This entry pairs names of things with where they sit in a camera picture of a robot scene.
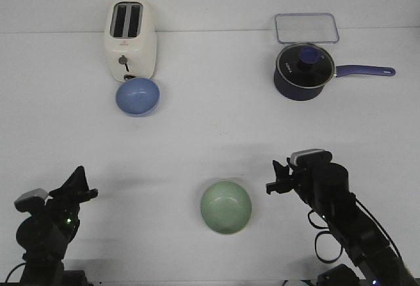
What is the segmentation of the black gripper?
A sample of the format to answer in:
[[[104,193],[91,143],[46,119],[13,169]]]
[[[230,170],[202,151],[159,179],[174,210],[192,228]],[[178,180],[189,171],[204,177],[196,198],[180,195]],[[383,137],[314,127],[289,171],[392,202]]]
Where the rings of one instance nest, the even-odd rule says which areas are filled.
[[[78,166],[61,187],[49,192],[46,209],[52,219],[62,227],[75,227],[79,223],[80,204],[98,196],[90,190],[85,168]]]
[[[312,170],[293,166],[290,157],[287,157],[286,161],[286,166],[276,160],[272,161],[275,181],[266,184],[266,193],[285,194],[294,190],[303,201],[312,201],[314,199]]]

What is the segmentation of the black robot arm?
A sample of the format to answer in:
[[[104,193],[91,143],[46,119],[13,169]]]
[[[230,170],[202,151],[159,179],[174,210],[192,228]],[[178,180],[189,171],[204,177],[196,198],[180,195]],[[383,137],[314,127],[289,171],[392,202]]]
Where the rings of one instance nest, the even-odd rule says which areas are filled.
[[[348,171],[340,164],[312,162],[302,167],[273,161],[275,182],[268,194],[294,190],[312,211],[323,218],[329,233],[350,261],[372,285],[416,285],[390,239],[359,206],[348,188]]]
[[[78,166],[61,187],[22,194],[17,211],[30,213],[19,225],[16,241],[25,250],[2,285],[90,285],[84,270],[65,270],[63,259],[81,224],[80,204],[98,196],[87,184],[85,169]]]

